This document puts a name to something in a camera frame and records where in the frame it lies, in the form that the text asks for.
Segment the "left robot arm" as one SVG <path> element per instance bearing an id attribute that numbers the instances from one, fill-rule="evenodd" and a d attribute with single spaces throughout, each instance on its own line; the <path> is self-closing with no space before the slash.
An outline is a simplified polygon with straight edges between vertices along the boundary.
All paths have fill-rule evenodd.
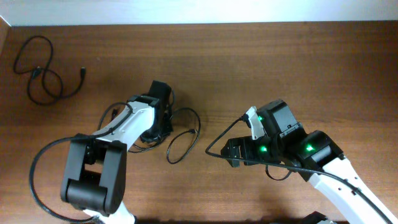
<path id="1" fill-rule="evenodd" d="M 123 111 L 91 136 L 70 141 L 60 197 L 99 223 L 135 223 L 123 197 L 127 154 L 137 140 L 160 144 L 168 135 L 169 93 L 135 95 Z"/>

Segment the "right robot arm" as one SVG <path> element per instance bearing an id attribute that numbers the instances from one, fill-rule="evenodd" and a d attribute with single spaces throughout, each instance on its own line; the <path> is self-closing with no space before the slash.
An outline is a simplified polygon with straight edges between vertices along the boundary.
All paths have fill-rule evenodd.
<path id="1" fill-rule="evenodd" d="M 221 158 L 232 167 L 262 164 L 297 172 L 350 223 L 397 223 L 397 217 L 361 180 L 339 146 L 324 132 L 294 131 L 259 139 L 229 139 Z"/>

